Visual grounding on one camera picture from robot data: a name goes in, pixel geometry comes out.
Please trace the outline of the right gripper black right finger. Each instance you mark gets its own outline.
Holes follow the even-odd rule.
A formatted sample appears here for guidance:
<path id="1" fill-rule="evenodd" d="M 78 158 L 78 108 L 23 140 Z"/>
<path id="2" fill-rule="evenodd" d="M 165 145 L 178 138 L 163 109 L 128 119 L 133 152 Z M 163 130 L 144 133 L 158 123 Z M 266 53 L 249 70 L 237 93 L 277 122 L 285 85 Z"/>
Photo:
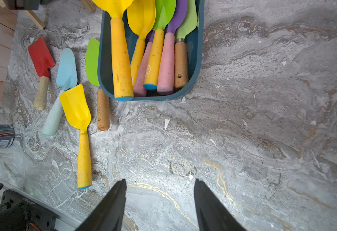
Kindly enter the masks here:
<path id="1" fill-rule="evenodd" d="M 244 231 L 219 201 L 210 188 L 201 180 L 194 184 L 194 202 L 198 227 L 201 231 Z"/>

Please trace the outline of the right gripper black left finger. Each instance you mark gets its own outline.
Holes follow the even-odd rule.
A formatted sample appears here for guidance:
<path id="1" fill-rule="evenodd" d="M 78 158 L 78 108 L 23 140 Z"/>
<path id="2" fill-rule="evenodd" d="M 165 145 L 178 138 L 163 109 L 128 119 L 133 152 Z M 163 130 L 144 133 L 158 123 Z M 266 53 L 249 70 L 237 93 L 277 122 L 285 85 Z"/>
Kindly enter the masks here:
<path id="1" fill-rule="evenodd" d="M 77 231 L 120 231 L 126 203 L 126 180 L 114 184 Z"/>

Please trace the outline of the purple trowel with pink handle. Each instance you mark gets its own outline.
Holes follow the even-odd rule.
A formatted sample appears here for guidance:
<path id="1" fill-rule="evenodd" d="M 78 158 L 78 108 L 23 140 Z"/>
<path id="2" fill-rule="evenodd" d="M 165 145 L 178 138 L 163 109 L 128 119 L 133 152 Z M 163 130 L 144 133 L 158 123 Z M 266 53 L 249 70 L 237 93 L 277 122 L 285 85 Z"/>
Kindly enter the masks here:
<path id="1" fill-rule="evenodd" d="M 139 71 L 137 74 L 137 79 L 133 87 L 133 92 L 134 92 L 135 97 L 145 97 L 147 94 L 147 89 L 145 89 L 143 85 L 144 85 L 149 55 L 150 55 L 150 51 L 151 51 L 152 44 L 153 44 L 154 34 L 155 32 L 151 30 L 147 35 L 147 39 L 149 40 L 149 42 L 146 45 L 145 52 L 144 52 L 144 55 L 143 55 L 143 58 L 142 58 L 142 61 L 139 67 Z"/>

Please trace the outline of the purple shovel with pink handle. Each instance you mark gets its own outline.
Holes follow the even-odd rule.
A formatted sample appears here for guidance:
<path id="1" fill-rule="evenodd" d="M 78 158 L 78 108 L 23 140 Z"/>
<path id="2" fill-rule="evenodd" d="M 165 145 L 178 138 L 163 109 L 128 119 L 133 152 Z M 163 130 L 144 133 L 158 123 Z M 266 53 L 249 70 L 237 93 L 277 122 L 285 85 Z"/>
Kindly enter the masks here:
<path id="1" fill-rule="evenodd" d="M 157 92 L 160 95 L 173 94 L 174 66 L 175 66 L 175 32 L 186 17 L 188 9 L 187 0 L 176 1 L 176 9 L 166 28 L 162 58 L 160 63 Z"/>

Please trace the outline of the light green shovel wooden handle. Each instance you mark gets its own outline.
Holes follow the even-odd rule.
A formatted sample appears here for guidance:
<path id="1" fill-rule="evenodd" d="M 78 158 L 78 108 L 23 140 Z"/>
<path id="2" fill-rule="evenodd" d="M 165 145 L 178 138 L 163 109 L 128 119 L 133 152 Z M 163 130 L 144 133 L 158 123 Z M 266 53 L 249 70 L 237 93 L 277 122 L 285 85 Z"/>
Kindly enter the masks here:
<path id="1" fill-rule="evenodd" d="M 195 0 L 188 1 L 185 19 L 176 30 L 175 41 L 175 77 L 174 90 L 179 91 L 189 81 L 187 47 L 184 42 L 186 36 L 197 27 L 197 9 Z"/>

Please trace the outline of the teal plastic storage box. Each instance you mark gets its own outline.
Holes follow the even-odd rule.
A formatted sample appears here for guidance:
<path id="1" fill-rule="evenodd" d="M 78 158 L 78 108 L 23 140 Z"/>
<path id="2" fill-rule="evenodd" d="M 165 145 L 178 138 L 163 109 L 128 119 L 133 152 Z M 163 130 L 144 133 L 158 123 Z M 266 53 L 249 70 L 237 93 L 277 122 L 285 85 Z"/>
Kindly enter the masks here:
<path id="1" fill-rule="evenodd" d="M 190 92 L 194 83 L 198 79 L 203 51 L 203 34 L 204 34 L 204 15 L 205 1 L 200 0 L 195 2 L 197 10 L 197 27 L 189 33 L 184 42 L 187 47 L 187 62 L 188 62 L 188 78 L 189 82 L 177 92 L 162 96 L 156 90 L 149 91 L 146 97 L 134 97 L 132 100 L 137 102 L 158 102 L 158 101 L 174 101 L 183 98 Z M 102 11 L 102 24 L 100 34 L 100 49 L 98 62 L 98 80 L 100 87 L 104 93 L 114 99 L 114 84 L 112 71 L 112 54 L 111 54 L 111 17 L 108 12 Z"/>

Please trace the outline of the green trowel with yellow handle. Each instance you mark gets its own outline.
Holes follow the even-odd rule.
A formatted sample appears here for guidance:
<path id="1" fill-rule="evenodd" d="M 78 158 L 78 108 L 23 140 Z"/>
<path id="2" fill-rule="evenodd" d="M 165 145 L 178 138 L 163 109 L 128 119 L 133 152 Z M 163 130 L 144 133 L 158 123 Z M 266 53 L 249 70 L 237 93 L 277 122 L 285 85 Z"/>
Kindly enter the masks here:
<path id="1" fill-rule="evenodd" d="M 156 1 L 156 20 L 153 26 L 153 31 L 155 33 L 143 84 L 146 90 L 156 90 L 158 87 L 158 75 L 164 42 L 164 29 L 174 15 L 176 2 L 176 0 Z"/>

